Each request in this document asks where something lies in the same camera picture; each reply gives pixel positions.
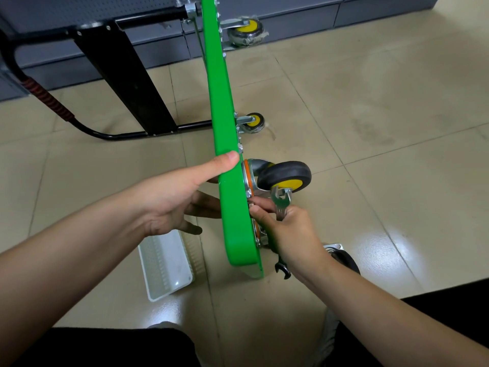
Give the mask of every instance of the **white plastic basket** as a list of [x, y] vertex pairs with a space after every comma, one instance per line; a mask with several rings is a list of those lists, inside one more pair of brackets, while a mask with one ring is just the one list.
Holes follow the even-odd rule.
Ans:
[[138, 246], [151, 302], [192, 283], [194, 275], [178, 230], [146, 237]]

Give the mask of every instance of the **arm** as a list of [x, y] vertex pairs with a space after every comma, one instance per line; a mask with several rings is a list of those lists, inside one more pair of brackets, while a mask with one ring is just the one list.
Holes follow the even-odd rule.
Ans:
[[308, 213], [289, 206], [272, 219], [271, 200], [251, 198], [250, 214], [278, 244], [294, 275], [384, 366], [486, 366], [489, 349], [412, 308], [341, 265], [324, 250]]
[[199, 185], [233, 168], [236, 152], [147, 179], [64, 218], [0, 255], [0, 364], [15, 361], [148, 235], [200, 234], [183, 215], [218, 218]]

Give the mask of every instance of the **perforated metal panel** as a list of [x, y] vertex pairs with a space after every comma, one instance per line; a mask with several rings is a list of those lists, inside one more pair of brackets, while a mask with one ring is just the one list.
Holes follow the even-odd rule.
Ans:
[[0, 15], [17, 33], [26, 33], [173, 6], [176, 0], [0, 0]]

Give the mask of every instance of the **finger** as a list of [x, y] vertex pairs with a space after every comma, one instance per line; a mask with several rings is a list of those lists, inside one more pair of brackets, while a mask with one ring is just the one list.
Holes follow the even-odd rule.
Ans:
[[178, 226], [177, 229], [181, 230], [182, 232], [194, 234], [194, 235], [199, 235], [202, 233], [201, 227], [198, 227], [197, 225], [193, 225], [191, 222], [187, 222], [185, 219], [181, 221], [180, 226]]
[[231, 151], [218, 155], [202, 165], [189, 167], [186, 172], [194, 184], [201, 185], [203, 182], [231, 170], [239, 160], [238, 152]]
[[215, 176], [213, 178], [210, 178], [207, 182], [212, 183], [212, 184], [217, 184], [217, 183], [219, 183], [219, 177]]
[[197, 206], [205, 207], [216, 211], [221, 210], [221, 202], [219, 201], [219, 198], [210, 196], [207, 193], [201, 192], [199, 190], [193, 193], [192, 203]]
[[249, 214], [267, 231], [273, 231], [278, 225], [268, 212], [256, 204], [249, 208]]
[[211, 218], [211, 219], [220, 219], [221, 212], [212, 210], [209, 208], [196, 206], [194, 204], [190, 204], [185, 209], [185, 215], [197, 216], [198, 218]]
[[260, 206], [266, 212], [277, 212], [277, 207], [270, 198], [254, 196], [249, 198], [248, 201], [253, 202], [257, 206]]

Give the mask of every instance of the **forearm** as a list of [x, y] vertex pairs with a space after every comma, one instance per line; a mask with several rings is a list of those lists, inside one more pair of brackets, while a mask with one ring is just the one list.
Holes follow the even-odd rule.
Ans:
[[306, 285], [385, 366], [488, 365], [489, 350], [325, 255]]
[[144, 238], [142, 211], [127, 208], [131, 193], [89, 205], [0, 255], [2, 363], [15, 360]]

